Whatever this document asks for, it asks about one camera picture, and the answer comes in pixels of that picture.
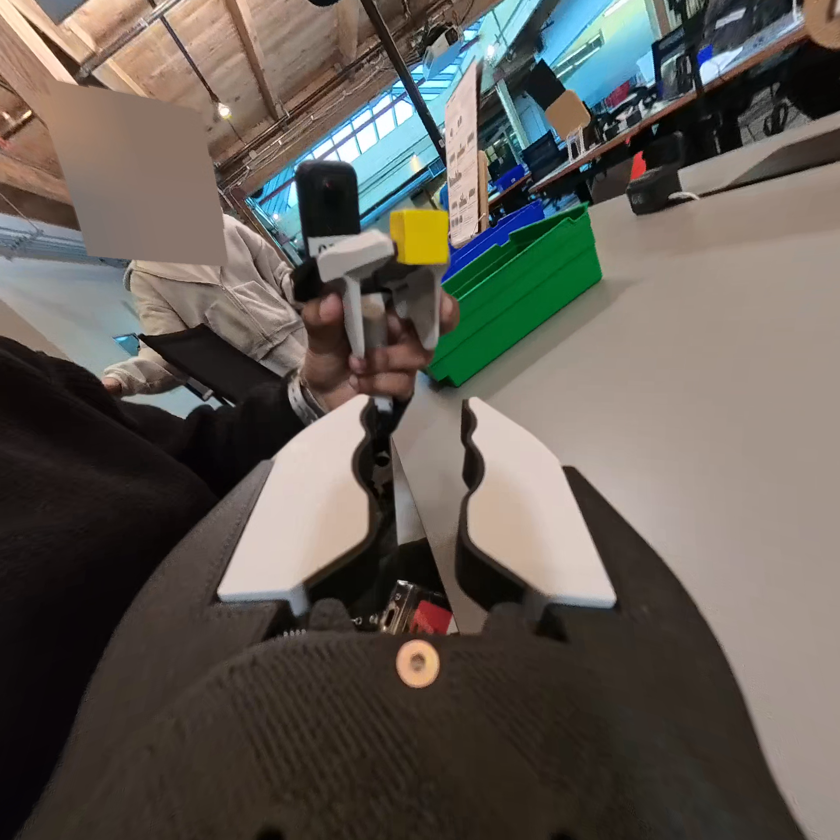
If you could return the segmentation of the grey desk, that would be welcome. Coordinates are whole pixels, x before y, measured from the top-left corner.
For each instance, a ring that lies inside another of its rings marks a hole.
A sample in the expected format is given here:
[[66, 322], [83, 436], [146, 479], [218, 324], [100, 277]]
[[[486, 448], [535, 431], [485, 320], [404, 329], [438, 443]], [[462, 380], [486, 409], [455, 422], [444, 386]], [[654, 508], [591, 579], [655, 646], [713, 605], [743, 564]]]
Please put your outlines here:
[[590, 215], [603, 279], [461, 388], [420, 374], [394, 438], [456, 625], [485, 615], [454, 569], [477, 396], [667, 562], [800, 825], [838, 838], [838, 163]]

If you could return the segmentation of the small wooden board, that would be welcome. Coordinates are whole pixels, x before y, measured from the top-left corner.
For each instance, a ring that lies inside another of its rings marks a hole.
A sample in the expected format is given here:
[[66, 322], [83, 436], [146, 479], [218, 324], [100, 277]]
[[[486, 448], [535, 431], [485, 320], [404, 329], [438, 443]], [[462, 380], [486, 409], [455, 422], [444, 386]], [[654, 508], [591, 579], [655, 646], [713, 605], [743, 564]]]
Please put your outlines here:
[[577, 93], [565, 89], [544, 111], [552, 130], [561, 140], [566, 140], [592, 121], [592, 115]]

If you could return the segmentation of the person's left hand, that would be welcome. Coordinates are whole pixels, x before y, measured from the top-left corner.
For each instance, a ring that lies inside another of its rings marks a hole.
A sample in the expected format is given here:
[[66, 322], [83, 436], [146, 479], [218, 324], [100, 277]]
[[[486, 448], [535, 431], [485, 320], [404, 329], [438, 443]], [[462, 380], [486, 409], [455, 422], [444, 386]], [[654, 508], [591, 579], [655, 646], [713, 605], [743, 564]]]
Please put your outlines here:
[[429, 366], [434, 351], [424, 348], [414, 325], [399, 318], [393, 305], [387, 306], [385, 315], [385, 345], [356, 357], [351, 353], [338, 294], [311, 300], [301, 311], [308, 334], [301, 376], [326, 411], [357, 395], [391, 397], [397, 402], [412, 398], [417, 373]]

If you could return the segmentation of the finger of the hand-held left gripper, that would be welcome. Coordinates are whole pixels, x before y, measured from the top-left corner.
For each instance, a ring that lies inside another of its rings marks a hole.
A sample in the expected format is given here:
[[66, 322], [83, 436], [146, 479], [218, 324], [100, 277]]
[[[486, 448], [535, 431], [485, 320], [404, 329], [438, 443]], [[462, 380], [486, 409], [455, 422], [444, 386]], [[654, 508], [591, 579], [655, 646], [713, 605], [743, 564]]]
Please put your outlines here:
[[434, 351], [440, 337], [442, 265], [392, 264], [388, 270], [397, 316], [413, 325], [425, 351]]
[[378, 229], [366, 230], [341, 239], [317, 256], [321, 280], [365, 279], [392, 260], [395, 245]]

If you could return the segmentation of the green plastic bin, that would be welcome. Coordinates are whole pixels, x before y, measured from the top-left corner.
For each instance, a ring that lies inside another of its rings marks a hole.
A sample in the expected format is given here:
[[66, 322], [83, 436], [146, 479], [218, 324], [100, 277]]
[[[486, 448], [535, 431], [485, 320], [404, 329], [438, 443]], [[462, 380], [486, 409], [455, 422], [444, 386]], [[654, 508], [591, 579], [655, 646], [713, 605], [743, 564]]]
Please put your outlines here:
[[520, 227], [443, 283], [460, 321], [439, 340], [427, 375], [461, 386], [602, 277], [588, 204]]

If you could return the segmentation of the white ceiling projector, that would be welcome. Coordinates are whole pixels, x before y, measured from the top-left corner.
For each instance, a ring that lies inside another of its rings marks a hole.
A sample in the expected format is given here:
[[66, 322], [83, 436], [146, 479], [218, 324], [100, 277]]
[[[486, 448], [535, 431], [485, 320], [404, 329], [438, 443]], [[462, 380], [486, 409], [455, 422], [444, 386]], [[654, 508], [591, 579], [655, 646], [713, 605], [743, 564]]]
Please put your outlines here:
[[461, 29], [456, 24], [437, 24], [423, 36], [423, 62], [431, 64], [453, 46], [460, 44]]

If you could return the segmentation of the red badge with metal clip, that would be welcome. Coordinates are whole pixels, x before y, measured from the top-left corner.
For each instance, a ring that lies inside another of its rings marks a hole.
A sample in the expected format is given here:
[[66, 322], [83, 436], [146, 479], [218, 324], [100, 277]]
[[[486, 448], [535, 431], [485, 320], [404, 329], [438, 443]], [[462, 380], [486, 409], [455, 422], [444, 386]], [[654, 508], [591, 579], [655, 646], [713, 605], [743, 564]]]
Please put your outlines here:
[[457, 631], [448, 599], [442, 592], [398, 579], [377, 612], [352, 617], [356, 629], [389, 635], [447, 635]]

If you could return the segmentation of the small yellow cube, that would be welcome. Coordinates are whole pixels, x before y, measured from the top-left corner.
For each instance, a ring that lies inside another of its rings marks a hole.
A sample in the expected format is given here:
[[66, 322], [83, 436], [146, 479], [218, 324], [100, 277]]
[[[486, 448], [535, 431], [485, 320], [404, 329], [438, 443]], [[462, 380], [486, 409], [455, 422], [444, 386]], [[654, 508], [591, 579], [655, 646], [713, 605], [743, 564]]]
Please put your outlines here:
[[395, 261], [404, 266], [446, 266], [449, 262], [446, 211], [402, 209], [392, 211], [390, 237]]

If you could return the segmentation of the black office chair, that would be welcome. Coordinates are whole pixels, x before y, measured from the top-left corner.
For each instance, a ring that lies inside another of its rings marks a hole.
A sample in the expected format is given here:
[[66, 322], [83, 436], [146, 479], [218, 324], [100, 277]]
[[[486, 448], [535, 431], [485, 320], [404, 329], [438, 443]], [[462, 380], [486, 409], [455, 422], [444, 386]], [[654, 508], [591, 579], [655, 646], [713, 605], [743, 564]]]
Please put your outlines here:
[[255, 389], [281, 382], [280, 375], [204, 324], [166, 334], [140, 333], [138, 338], [144, 347], [204, 386], [222, 403], [238, 405]]

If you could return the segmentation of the small black device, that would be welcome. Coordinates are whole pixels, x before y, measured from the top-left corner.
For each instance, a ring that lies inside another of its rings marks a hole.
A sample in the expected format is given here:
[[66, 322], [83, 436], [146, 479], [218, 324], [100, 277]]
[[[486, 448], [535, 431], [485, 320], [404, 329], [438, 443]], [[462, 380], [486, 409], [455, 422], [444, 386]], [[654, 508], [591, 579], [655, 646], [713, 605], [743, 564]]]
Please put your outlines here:
[[644, 216], [666, 208], [672, 202], [672, 196], [681, 190], [679, 168], [660, 165], [630, 180], [625, 195], [633, 214]]

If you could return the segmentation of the wooden table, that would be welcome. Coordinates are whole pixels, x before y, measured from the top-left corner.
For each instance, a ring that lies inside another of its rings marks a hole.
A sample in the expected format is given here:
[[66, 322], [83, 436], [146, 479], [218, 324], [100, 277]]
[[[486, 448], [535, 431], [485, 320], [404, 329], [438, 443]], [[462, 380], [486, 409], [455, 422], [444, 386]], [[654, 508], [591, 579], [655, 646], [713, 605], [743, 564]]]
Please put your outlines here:
[[804, 14], [802, 10], [795, 7], [791, 15], [786, 15], [782, 18], [778, 27], [768, 27], [745, 42], [742, 51], [726, 66], [717, 69], [716, 74], [708, 83], [696, 83], [695, 88], [681, 98], [672, 101], [657, 102], [647, 116], [640, 120], [640, 122], [620, 132], [617, 136], [592, 146], [582, 155], [554, 168], [541, 180], [535, 182], [528, 189], [528, 193], [531, 196], [544, 194], [551, 189], [552, 184], [563, 180], [565, 177], [592, 164], [594, 161], [599, 161], [605, 154], [608, 154], [614, 149], [628, 150], [632, 139], [640, 133], [659, 125], [671, 114], [703, 102], [712, 93], [749, 73], [753, 68], [763, 67], [763, 65], [774, 57], [784, 54], [789, 49], [798, 46], [808, 39]]

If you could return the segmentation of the person's left forearm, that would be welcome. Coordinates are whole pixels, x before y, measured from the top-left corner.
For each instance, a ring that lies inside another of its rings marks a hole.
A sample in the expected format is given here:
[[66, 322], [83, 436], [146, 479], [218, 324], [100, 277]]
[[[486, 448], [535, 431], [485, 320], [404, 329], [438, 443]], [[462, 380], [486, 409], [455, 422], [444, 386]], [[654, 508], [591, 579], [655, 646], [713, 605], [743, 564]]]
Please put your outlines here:
[[286, 379], [255, 389], [236, 406], [198, 407], [186, 417], [128, 402], [122, 412], [140, 436], [191, 470], [217, 497], [305, 428], [289, 405]]

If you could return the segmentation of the black monitor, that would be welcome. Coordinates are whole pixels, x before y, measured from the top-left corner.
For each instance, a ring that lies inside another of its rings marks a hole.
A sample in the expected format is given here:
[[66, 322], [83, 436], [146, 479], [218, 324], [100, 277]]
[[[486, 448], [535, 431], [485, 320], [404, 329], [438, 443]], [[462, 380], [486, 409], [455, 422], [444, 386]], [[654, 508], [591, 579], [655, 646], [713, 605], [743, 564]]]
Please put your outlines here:
[[537, 61], [531, 68], [524, 88], [530, 98], [544, 112], [566, 92], [561, 79], [544, 59]]

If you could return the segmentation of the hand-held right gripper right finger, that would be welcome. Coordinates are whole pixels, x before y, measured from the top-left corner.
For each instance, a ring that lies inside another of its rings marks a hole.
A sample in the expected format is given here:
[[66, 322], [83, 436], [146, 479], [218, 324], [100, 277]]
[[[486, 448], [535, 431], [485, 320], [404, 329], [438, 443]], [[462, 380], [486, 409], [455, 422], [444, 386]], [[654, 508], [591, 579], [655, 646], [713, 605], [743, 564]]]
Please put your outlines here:
[[487, 613], [523, 606], [613, 611], [617, 595], [563, 465], [524, 427], [478, 397], [463, 401], [465, 494], [455, 578]]

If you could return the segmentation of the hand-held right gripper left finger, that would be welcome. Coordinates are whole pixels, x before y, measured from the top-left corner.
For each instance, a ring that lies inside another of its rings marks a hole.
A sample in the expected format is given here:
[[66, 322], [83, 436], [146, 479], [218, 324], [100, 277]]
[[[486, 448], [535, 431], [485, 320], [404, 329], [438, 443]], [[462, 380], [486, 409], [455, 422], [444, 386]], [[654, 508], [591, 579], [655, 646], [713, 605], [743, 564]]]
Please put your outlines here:
[[351, 604], [372, 588], [382, 513], [371, 490], [376, 406], [357, 395], [306, 427], [272, 460], [217, 587], [225, 604], [323, 597]]

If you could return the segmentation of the silver mesh wristwatch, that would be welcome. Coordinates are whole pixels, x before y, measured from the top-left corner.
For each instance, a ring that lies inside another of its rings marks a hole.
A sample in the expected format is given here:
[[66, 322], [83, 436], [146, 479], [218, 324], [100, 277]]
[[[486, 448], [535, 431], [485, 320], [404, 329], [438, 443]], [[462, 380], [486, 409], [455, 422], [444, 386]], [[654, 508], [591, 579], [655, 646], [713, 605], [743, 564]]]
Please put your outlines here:
[[299, 371], [286, 377], [287, 399], [292, 412], [304, 427], [315, 424], [329, 413], [322, 400], [310, 389]]

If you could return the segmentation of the wooden post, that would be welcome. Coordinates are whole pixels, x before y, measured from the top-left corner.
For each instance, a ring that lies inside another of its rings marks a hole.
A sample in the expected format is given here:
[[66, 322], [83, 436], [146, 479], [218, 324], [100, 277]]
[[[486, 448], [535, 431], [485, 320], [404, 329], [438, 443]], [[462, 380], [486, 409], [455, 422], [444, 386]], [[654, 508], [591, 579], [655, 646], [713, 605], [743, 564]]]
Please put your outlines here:
[[2, 185], [72, 207], [47, 118], [55, 85], [76, 82], [14, 2], [1, 2]]

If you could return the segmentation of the illustrated paper sheet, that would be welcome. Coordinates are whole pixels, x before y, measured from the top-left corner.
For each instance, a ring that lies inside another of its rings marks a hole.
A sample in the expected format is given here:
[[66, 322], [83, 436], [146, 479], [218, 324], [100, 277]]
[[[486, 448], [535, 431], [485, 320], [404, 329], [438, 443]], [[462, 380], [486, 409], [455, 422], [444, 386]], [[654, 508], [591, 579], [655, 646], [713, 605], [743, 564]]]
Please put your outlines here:
[[454, 249], [477, 233], [480, 219], [478, 110], [483, 61], [473, 60], [444, 111], [449, 241]]

